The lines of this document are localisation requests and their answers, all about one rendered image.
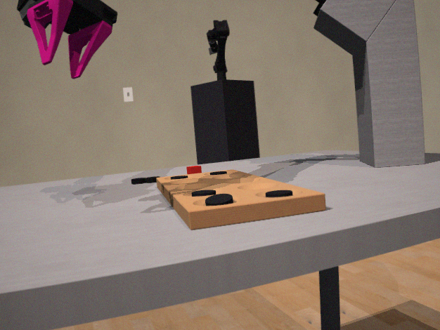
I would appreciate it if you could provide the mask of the orange wooden tray with round pockets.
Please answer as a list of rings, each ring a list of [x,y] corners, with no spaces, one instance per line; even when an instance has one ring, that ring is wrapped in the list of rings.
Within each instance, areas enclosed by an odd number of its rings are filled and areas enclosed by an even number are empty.
[[[173,180],[173,176],[160,177],[156,178],[157,188],[191,230],[326,210],[325,194],[322,192],[233,169],[225,171],[227,174],[210,175],[211,172],[206,172],[180,175],[188,178]],[[216,190],[216,194],[231,194],[233,203],[206,206],[206,198],[212,195],[192,197],[192,192],[199,190]],[[266,192],[274,190],[292,190],[293,196],[266,197]]]

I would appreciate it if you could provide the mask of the red block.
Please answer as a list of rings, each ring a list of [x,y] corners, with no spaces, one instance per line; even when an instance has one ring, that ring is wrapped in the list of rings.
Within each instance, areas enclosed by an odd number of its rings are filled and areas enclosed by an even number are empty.
[[[187,168],[187,174],[202,173],[201,166],[188,166],[186,168]]]

